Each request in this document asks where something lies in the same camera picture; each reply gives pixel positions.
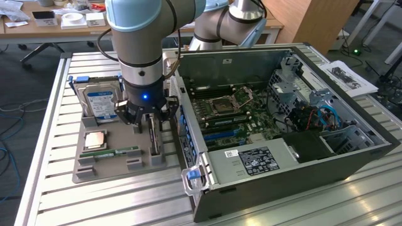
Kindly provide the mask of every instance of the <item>green circuit board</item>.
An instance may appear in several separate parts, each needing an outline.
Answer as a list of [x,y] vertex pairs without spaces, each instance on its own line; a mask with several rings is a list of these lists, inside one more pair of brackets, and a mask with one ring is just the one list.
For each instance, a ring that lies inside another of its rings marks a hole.
[[210,151],[270,140],[281,134],[262,96],[246,86],[194,92],[192,104]]

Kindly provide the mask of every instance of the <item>wooden cabinet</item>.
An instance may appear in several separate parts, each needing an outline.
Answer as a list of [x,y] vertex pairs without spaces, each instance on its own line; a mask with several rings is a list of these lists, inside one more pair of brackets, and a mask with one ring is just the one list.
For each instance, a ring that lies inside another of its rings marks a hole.
[[285,27],[277,43],[309,42],[326,54],[360,0],[264,0]]

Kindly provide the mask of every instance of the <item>metal slotted table surface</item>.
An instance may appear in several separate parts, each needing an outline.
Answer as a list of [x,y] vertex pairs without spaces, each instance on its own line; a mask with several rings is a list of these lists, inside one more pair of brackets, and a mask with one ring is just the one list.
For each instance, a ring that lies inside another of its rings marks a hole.
[[[317,64],[328,61],[313,47],[293,45]],[[67,77],[118,73],[117,62],[97,52],[77,53],[61,60],[15,225],[391,226],[402,223],[402,146],[345,181],[198,224],[193,222],[169,131],[164,133],[170,158],[168,169],[75,184],[73,169],[82,107],[66,83]],[[356,100],[402,140],[402,122],[396,116],[371,96]]]

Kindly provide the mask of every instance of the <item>power supply label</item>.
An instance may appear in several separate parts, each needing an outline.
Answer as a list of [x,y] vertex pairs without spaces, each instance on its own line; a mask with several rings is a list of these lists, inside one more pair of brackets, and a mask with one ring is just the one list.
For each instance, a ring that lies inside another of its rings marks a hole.
[[93,112],[99,119],[113,119],[118,117],[115,113],[114,93],[111,91],[89,93],[89,100]]
[[269,147],[240,152],[240,156],[250,176],[280,169]]

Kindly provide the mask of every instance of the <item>robotic arm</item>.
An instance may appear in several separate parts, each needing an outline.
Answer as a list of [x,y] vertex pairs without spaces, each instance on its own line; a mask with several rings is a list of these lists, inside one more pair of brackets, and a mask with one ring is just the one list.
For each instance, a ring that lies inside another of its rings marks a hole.
[[127,94],[115,112],[138,127],[144,114],[168,121],[180,101],[168,97],[164,87],[173,73],[162,74],[162,39],[200,17],[192,50],[221,48],[222,39],[252,47],[266,24],[264,4],[261,0],[236,0],[230,7],[228,0],[106,0],[106,8],[118,59],[102,52],[121,62]]

